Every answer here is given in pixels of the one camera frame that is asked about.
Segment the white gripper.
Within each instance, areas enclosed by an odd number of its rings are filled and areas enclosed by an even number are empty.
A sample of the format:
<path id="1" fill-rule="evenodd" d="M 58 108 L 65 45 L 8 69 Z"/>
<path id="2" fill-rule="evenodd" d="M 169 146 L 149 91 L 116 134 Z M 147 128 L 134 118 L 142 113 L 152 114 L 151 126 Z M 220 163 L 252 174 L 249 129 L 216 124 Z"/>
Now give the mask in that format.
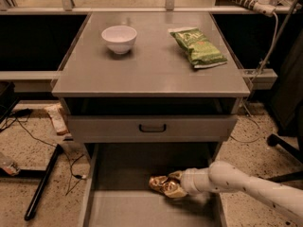
<path id="1" fill-rule="evenodd" d="M 177 170 L 169 174 L 169 178 L 181 181 L 180 185 L 167 185 L 164 194 L 172 199 L 183 198 L 187 195 L 198 195 L 210 190 L 207 168 L 188 168 L 184 172 Z"/>

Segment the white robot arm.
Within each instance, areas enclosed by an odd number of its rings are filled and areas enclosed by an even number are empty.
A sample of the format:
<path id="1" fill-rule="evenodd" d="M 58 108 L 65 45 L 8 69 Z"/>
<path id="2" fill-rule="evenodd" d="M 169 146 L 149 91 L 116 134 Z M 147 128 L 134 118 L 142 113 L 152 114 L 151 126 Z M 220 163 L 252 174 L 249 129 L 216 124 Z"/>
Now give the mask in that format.
<path id="1" fill-rule="evenodd" d="M 250 176 L 227 162 L 216 161 L 208 168 L 175 171 L 169 177 L 170 181 L 164 184 L 164 194 L 169 198 L 183 198 L 203 192 L 241 191 L 297 224 L 303 224 L 302 190 Z"/>

